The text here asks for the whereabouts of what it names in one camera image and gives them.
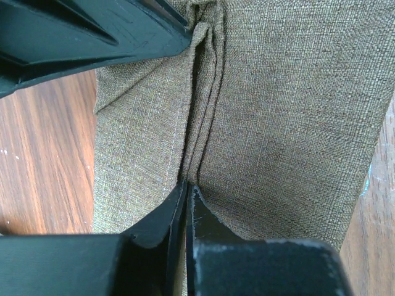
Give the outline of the brown cloth napkin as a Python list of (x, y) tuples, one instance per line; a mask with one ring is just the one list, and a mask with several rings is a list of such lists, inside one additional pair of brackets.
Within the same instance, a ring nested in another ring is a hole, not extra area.
[(173, 5), (185, 52), (96, 70), (93, 231), (185, 179), (245, 239), (339, 250), (394, 92), (394, 2)]

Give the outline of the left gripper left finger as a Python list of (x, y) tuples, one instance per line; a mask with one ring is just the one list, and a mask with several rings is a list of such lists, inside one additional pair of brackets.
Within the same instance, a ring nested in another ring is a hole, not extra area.
[(4, 236), (2, 295), (181, 295), (188, 185), (118, 234)]

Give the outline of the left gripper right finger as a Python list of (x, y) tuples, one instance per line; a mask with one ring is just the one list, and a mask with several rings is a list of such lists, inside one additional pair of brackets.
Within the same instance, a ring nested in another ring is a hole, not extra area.
[(187, 205), (188, 295), (352, 295), (339, 255), (310, 239), (244, 240), (191, 186)]

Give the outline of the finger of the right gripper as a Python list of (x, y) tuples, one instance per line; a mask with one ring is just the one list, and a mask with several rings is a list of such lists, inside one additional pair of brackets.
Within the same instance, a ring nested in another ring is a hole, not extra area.
[(167, 1), (2, 1), (1, 96), (67, 75), (171, 57), (191, 43)]

